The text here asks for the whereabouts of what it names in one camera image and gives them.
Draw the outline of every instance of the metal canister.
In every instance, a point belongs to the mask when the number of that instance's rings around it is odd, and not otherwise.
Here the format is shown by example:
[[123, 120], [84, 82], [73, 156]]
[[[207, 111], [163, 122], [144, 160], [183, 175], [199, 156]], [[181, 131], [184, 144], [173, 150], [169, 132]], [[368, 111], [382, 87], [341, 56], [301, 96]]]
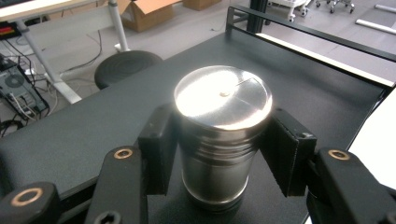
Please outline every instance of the metal canister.
[[272, 94], [259, 77], [219, 65], [183, 77], [175, 100], [184, 186], [204, 209], [225, 210], [248, 184], [255, 139], [271, 111]]

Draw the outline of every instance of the gray floor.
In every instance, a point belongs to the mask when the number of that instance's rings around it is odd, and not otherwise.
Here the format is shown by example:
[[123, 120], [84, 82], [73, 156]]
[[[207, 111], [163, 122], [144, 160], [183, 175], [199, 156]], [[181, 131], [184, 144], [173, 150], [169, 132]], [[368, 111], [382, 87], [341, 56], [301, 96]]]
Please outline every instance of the gray floor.
[[[376, 22], [396, 29], [396, 14], [374, 9], [375, 4], [389, 7], [396, 7], [396, 2], [392, 0], [357, 0], [355, 11], [350, 14], [349, 9], [342, 4], [336, 6], [335, 12], [330, 13], [330, 6], [322, 2], [320, 7], [316, 7], [315, 2], [308, 5], [310, 9], [306, 17], [302, 17], [298, 10], [295, 10], [295, 23], [320, 30], [325, 33], [337, 35], [376, 49], [382, 49], [396, 54], [396, 36], [377, 31], [371, 28], [355, 24], [355, 20], [363, 19]], [[207, 8], [203, 11], [194, 11], [185, 8], [181, 3], [174, 5], [175, 17], [161, 25], [142, 33], [137, 33], [125, 29], [127, 42], [130, 49], [146, 50], [158, 54], [164, 60], [178, 54], [179, 52], [195, 46], [205, 40], [221, 34], [225, 28], [226, 10], [230, 4], [248, 6], [248, 0], [223, 0], [222, 2]], [[267, 12], [286, 19], [288, 9], [276, 4], [268, 7]], [[396, 64], [383, 60], [378, 60], [371, 56], [362, 55], [344, 47], [336, 46], [317, 38], [296, 33], [272, 23], [264, 26], [262, 31], [268, 35], [286, 40], [294, 45], [312, 50], [337, 61], [352, 65], [373, 75], [383, 77], [390, 81], [396, 81]], [[64, 72], [64, 80], [83, 98], [95, 94], [99, 90], [93, 83], [93, 73], [97, 65], [108, 56], [117, 53], [114, 45], [118, 43], [117, 37], [112, 28], [102, 30], [103, 52], [99, 58], [91, 65]], [[10, 39], [10, 42], [24, 54], [32, 51], [23, 43], [23, 39]], [[88, 62], [99, 52], [99, 38], [97, 33], [77, 38], [62, 45], [45, 49], [45, 54], [50, 58], [50, 63], [57, 71], [65, 71], [73, 66]], [[5, 44], [0, 44], [1, 53], [9, 55], [9, 49]], [[35, 70], [38, 74], [44, 73], [44, 69], [34, 56], [30, 58], [35, 62]], [[41, 82], [39, 87], [43, 97], [49, 102], [53, 113], [61, 110], [69, 104], [53, 88]], [[0, 103], [1, 120], [11, 119], [14, 115], [6, 102]]]

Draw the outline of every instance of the white panel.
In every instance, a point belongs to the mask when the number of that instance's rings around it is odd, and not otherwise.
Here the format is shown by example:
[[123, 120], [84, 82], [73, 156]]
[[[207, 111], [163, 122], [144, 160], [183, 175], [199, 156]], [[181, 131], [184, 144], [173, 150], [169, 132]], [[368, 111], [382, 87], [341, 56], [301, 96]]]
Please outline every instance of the white panel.
[[61, 20], [29, 26], [29, 29], [37, 45], [44, 49], [110, 26], [113, 26], [113, 21], [108, 7], [97, 7]]

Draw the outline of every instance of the desk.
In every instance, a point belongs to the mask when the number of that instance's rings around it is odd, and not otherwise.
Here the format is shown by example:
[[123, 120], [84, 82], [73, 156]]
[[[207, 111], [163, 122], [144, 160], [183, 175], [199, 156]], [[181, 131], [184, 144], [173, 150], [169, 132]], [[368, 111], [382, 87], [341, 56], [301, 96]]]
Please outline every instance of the desk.
[[0, 21], [15, 21], [17, 23], [19, 31], [26, 38], [35, 56], [46, 69], [49, 81], [70, 104], [81, 100], [81, 97], [62, 81], [58, 72], [53, 70], [44, 57], [42, 49], [78, 35], [114, 25], [120, 41], [120, 49], [122, 51], [128, 50], [116, 0], [109, 0], [108, 6], [105, 7], [97, 7], [87, 12], [61, 20], [43, 22], [29, 28], [23, 21], [92, 2], [96, 2], [96, 0], [35, 0], [0, 9]]
[[[150, 113], [173, 101], [174, 88], [185, 75], [209, 65], [256, 74], [271, 89], [275, 106], [318, 137], [318, 148], [347, 149], [389, 86], [301, 55], [229, 27], [225, 34], [2, 139], [1, 186], [49, 181], [65, 193], [92, 179], [109, 150], [133, 144]], [[148, 196], [149, 223], [302, 223], [307, 214], [304, 198], [282, 195], [260, 152], [241, 206], [226, 214], [210, 215], [189, 202], [180, 167], [177, 151], [168, 194]]]

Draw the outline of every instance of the office chair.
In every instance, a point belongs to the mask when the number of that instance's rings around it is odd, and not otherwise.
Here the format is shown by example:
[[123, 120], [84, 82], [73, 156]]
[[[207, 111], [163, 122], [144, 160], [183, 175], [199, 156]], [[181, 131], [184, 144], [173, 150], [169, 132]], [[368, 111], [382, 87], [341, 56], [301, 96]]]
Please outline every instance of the office chair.
[[[352, 3], [352, 0], [326, 0], [327, 4], [330, 4], [330, 2], [333, 1], [332, 3], [332, 7], [330, 8], [330, 13], [334, 13], [334, 7], [335, 5], [337, 5], [338, 3], [344, 3], [346, 5], [346, 7], [350, 6], [350, 13], [353, 12], [353, 10], [355, 10], [355, 5]], [[317, 0], [317, 7], [320, 7], [320, 0]]]

